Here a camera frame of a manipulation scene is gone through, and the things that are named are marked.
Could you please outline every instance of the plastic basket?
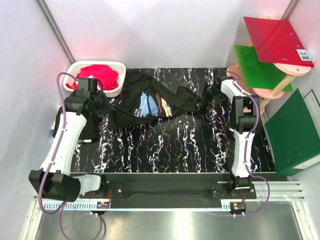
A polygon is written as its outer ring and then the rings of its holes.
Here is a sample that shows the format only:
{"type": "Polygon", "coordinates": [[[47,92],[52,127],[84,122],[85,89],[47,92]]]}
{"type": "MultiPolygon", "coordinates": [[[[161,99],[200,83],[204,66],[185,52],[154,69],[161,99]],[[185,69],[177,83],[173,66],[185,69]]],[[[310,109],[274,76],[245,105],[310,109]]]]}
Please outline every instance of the plastic basket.
{"type": "MultiPolygon", "coordinates": [[[[121,90],[125,81],[125,76],[126,76],[125,65],[117,61],[77,61],[69,67],[67,73],[76,77],[80,73],[82,68],[91,66],[91,65],[108,65],[110,68],[117,71],[117,73],[119,74],[118,78],[116,79],[116,82],[118,83],[118,87],[113,90],[104,90],[104,93],[108,98],[114,98],[118,96],[121,93],[121,90]]],[[[63,79],[63,87],[67,91],[72,92],[73,89],[68,88],[67,84],[72,86],[74,82],[75,80],[72,77],[69,77],[66,75],[63,79]]]]}

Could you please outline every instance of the white label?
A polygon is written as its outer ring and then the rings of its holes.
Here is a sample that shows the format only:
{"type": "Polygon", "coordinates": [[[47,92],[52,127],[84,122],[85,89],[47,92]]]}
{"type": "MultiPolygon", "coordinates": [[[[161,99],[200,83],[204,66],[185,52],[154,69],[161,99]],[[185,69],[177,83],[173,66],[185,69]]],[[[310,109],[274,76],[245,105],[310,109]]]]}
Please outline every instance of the white label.
{"type": "Polygon", "coordinates": [[[311,61],[311,58],[305,49],[297,49],[296,51],[298,52],[302,61],[311,61]]]}
{"type": "Polygon", "coordinates": [[[306,169],[316,163],[319,163],[320,162],[320,154],[307,160],[307,161],[304,161],[303,163],[300,163],[298,164],[297,166],[293,167],[294,169],[306,169]]]}
{"type": "Polygon", "coordinates": [[[318,135],[320,137],[320,106],[317,102],[317,98],[313,91],[310,91],[305,97],[304,102],[309,110],[311,118],[313,120],[314,126],[318,135]]]}

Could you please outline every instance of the barcode label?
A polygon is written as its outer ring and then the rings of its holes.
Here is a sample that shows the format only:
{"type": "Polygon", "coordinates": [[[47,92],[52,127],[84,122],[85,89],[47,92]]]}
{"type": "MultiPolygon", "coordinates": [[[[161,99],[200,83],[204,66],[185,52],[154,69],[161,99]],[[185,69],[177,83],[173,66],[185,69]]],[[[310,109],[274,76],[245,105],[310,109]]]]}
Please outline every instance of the barcode label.
{"type": "Polygon", "coordinates": [[[298,52],[302,61],[311,61],[311,58],[305,49],[297,49],[296,51],[298,52]]]}

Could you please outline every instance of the pink cloth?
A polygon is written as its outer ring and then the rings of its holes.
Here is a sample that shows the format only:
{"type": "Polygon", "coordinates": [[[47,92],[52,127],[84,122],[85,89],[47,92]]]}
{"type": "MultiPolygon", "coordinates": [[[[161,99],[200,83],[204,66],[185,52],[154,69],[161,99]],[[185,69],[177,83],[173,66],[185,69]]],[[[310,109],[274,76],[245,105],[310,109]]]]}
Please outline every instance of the pink cloth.
{"type": "MultiPolygon", "coordinates": [[[[117,73],[117,71],[113,70],[108,65],[97,64],[81,68],[81,71],[76,76],[76,78],[88,78],[90,76],[93,76],[94,78],[101,80],[101,82],[103,83],[103,90],[105,91],[114,90],[119,86],[117,83],[119,73],[117,73]]],[[[74,83],[72,86],[67,85],[67,87],[71,89],[78,88],[76,83],[74,83]]]]}

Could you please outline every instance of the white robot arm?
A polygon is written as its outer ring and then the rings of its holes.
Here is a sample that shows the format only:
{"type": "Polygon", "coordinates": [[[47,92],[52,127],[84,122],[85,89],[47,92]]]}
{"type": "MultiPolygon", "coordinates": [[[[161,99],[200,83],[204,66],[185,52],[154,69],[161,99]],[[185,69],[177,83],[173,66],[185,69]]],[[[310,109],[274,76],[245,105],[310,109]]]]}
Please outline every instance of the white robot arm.
{"type": "Polygon", "coordinates": [[[99,175],[70,176],[72,157],[78,139],[97,139],[101,116],[111,110],[107,97],[103,91],[97,89],[97,81],[94,78],[79,79],[79,90],[73,91],[64,100],[65,128],[63,127],[64,115],[58,112],[55,123],[56,135],[51,149],[41,164],[40,170],[31,170],[29,174],[29,181],[39,193],[45,172],[52,164],[46,179],[44,179],[43,198],[74,202],[79,195],[90,191],[107,192],[106,182],[102,181],[102,177],[99,175]],[[56,155],[52,162],[54,151],[56,151],[56,155]]]}
{"type": "MultiPolygon", "coordinates": [[[[255,132],[250,132],[260,113],[257,112],[254,103],[248,97],[251,95],[249,92],[244,91],[233,78],[225,77],[225,72],[221,72],[219,75],[216,71],[215,74],[211,74],[200,97],[209,102],[214,95],[221,93],[225,94],[232,102],[230,128],[233,130],[235,138],[234,161],[226,191],[229,194],[244,194],[254,188],[246,166],[249,170],[251,169],[251,147],[255,132]]],[[[251,97],[259,108],[259,96],[252,95],[251,97]]]]}
{"type": "MultiPolygon", "coordinates": [[[[234,97],[243,97],[246,98],[247,96],[243,93],[245,92],[238,84],[236,81],[232,79],[227,79],[224,80],[221,83],[221,92],[227,95],[227,97],[230,100],[233,100],[234,97]]],[[[249,173],[246,169],[246,166],[244,165],[245,162],[245,143],[246,143],[246,138],[249,134],[249,131],[242,131],[240,133],[237,129],[234,130],[234,138],[235,138],[235,149],[234,149],[234,162],[232,166],[232,174],[235,177],[239,178],[247,178],[249,176],[249,173]]],[[[255,133],[251,133],[248,137],[248,143],[247,143],[247,151],[246,151],[246,159],[247,161],[247,166],[250,169],[251,167],[251,147],[252,147],[252,141],[254,139],[255,133]]]]}

